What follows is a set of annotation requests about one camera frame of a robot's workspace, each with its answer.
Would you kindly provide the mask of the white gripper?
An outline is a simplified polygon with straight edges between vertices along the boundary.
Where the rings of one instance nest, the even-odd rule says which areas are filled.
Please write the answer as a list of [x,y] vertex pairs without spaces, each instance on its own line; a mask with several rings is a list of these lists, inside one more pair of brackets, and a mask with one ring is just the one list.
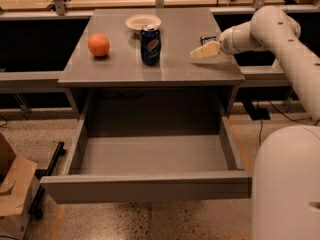
[[253,46],[250,23],[242,23],[223,31],[217,41],[209,41],[190,52],[193,59],[217,56],[220,50],[228,55],[249,51]]

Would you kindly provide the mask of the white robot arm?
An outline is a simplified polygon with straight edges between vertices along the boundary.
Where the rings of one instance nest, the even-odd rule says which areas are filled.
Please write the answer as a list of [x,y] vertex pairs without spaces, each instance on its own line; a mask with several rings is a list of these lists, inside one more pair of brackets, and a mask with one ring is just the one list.
[[299,23],[276,6],[223,31],[193,59],[269,51],[311,125],[281,128],[261,144],[252,175],[251,240],[320,240],[320,58],[300,40]]

